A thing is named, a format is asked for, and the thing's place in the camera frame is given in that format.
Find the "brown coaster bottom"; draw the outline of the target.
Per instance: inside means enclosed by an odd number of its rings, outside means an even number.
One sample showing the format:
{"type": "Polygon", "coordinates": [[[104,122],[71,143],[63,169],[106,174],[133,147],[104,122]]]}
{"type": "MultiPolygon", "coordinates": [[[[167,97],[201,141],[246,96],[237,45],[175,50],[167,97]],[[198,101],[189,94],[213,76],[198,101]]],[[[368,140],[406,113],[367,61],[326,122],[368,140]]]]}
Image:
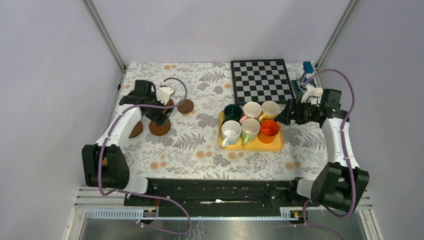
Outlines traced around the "brown coaster bottom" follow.
{"type": "Polygon", "coordinates": [[[159,125],[155,121],[151,121],[148,125],[148,128],[149,128],[149,131],[151,132],[151,134],[153,134],[154,136],[163,136],[170,131],[171,126],[172,126],[171,122],[168,119],[168,120],[166,120],[164,125],[159,125]]]}

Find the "brown coaster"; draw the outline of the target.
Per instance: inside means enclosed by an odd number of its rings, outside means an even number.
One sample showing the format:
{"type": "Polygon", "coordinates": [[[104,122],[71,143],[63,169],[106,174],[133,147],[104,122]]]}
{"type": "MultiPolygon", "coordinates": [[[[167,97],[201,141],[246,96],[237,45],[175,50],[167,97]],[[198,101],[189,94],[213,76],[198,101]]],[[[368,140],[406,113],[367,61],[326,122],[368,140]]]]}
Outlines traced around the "brown coaster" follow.
{"type": "MultiPolygon", "coordinates": [[[[173,106],[174,104],[175,104],[174,101],[172,99],[169,99],[166,106],[169,107],[169,106],[173,106]]],[[[162,113],[164,115],[169,116],[172,113],[173,109],[174,109],[173,107],[172,108],[166,108],[162,111],[162,113]]]]}
{"type": "Polygon", "coordinates": [[[129,134],[129,138],[130,139],[132,139],[132,138],[135,138],[135,137],[137,137],[138,135],[140,135],[141,133],[142,133],[142,131],[143,131],[143,124],[142,124],[142,122],[141,121],[138,121],[135,125],[134,125],[134,127],[133,127],[133,129],[131,130],[131,132],[130,132],[130,134],[129,134]]]}
{"type": "Polygon", "coordinates": [[[154,136],[163,136],[170,131],[171,126],[172,126],[171,122],[168,119],[168,120],[166,120],[164,125],[159,125],[155,121],[151,121],[148,125],[148,128],[149,128],[149,131],[151,132],[151,134],[153,134],[154,136]]]}

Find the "dark wood grain coaster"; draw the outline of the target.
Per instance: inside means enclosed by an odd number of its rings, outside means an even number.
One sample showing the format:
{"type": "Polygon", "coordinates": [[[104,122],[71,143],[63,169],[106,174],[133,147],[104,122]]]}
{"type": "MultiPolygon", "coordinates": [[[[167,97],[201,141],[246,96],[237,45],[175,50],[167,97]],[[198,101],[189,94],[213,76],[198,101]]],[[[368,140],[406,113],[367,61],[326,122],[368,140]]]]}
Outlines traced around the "dark wood grain coaster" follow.
{"type": "Polygon", "coordinates": [[[177,110],[182,114],[189,114],[194,110],[194,103],[190,99],[183,99],[178,103],[177,110]]]}

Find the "yellow plastic tray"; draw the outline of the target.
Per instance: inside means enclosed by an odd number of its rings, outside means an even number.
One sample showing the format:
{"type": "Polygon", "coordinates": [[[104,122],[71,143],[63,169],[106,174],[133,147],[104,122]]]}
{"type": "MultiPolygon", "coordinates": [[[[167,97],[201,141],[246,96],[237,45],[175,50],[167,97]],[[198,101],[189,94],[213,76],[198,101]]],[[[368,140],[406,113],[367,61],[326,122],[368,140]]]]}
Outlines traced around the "yellow plastic tray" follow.
{"type": "Polygon", "coordinates": [[[281,123],[277,123],[279,125],[279,133],[276,135],[275,139],[271,143],[263,143],[257,137],[249,142],[247,145],[243,145],[243,138],[240,137],[237,143],[231,144],[227,147],[222,147],[222,121],[224,120],[225,115],[222,110],[219,114],[219,124],[218,124],[218,147],[223,150],[231,150],[231,151],[253,151],[253,152],[280,152],[284,147],[283,141],[283,127],[281,123]]]}

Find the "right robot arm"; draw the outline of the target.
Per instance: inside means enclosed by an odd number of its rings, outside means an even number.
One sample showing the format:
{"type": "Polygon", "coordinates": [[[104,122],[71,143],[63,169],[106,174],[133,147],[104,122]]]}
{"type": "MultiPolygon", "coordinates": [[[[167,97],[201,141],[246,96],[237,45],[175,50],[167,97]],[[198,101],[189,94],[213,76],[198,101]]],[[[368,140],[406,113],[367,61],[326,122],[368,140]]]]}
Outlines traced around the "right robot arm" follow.
{"type": "Polygon", "coordinates": [[[319,104],[300,99],[288,100],[275,121],[286,126],[291,121],[303,125],[318,123],[324,135],[327,164],[315,180],[296,177],[294,188],[287,191],[287,201],[293,206],[306,199],[322,205],[330,212],[344,211],[350,215],[356,208],[370,176],[355,160],[349,138],[349,113],[341,109],[341,91],[324,89],[319,104]]]}

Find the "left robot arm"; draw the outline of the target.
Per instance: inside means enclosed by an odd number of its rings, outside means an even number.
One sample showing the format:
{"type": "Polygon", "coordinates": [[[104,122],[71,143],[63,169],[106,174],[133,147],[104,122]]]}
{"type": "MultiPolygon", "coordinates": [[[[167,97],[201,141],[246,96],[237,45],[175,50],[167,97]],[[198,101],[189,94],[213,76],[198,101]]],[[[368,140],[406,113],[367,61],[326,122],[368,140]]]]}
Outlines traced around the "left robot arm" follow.
{"type": "Polygon", "coordinates": [[[165,106],[174,93],[165,84],[156,87],[151,81],[136,80],[134,89],[120,99],[118,112],[105,133],[94,144],[82,148],[87,186],[136,193],[136,199],[144,206],[154,202],[154,190],[148,187],[147,178],[130,172],[123,148],[142,117],[160,126],[169,123],[172,110],[165,106]]]}

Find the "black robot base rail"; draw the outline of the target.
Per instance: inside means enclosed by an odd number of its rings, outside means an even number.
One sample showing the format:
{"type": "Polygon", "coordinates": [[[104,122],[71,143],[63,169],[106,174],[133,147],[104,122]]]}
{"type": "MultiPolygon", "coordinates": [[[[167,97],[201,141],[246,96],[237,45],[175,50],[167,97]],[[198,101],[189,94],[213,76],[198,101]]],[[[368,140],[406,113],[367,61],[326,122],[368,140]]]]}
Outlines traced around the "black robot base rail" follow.
{"type": "Polygon", "coordinates": [[[201,180],[149,178],[143,196],[131,195],[128,207],[152,207],[159,218],[272,218],[283,207],[303,207],[296,180],[201,180]],[[157,207],[151,196],[162,199],[157,207]]]}

